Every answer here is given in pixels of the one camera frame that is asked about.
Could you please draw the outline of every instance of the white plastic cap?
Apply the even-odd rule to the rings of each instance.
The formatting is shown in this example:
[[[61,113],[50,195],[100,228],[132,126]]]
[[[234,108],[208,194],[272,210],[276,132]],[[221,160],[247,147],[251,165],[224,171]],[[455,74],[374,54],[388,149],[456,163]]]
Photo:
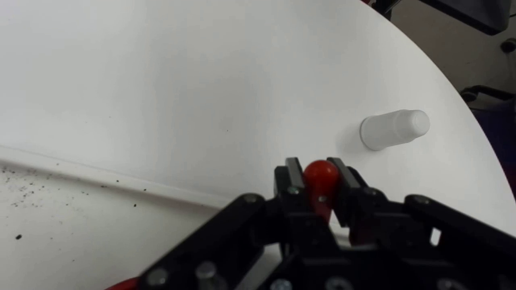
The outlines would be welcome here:
[[[369,150],[408,144],[430,129],[429,116],[421,110],[400,110],[366,118],[359,128],[361,142]]]

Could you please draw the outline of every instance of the white cylinder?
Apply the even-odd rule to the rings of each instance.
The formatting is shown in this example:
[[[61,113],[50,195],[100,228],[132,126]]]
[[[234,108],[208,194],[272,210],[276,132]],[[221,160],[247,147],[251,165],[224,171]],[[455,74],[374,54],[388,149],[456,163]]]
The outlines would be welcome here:
[[[430,129],[429,116],[421,110],[400,110],[366,118],[359,126],[361,142],[369,150],[408,144]]]

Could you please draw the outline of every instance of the red object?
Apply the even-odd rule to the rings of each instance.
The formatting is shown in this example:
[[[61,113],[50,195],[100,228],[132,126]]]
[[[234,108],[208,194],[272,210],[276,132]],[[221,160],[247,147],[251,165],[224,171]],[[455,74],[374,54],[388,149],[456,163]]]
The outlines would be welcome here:
[[[317,160],[305,168],[306,192],[317,215],[327,223],[338,189],[338,170],[326,160]]]
[[[137,279],[129,279],[129,281],[119,282],[116,286],[111,286],[106,290],[137,290],[135,284],[137,284]]]

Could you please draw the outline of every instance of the white table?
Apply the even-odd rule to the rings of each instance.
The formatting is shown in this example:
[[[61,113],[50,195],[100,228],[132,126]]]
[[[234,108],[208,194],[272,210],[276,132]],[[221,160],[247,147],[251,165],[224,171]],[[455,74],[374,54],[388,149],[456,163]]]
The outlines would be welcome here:
[[[213,207],[271,195],[285,157],[340,157],[392,200],[425,194],[516,234],[508,182],[472,115],[359,2],[0,5],[0,160],[126,189],[5,176],[9,289],[134,276],[213,215],[156,195]],[[401,108],[427,112],[430,134],[367,152],[361,120]],[[45,189],[27,194],[30,181]],[[42,271],[26,279],[27,269]]]

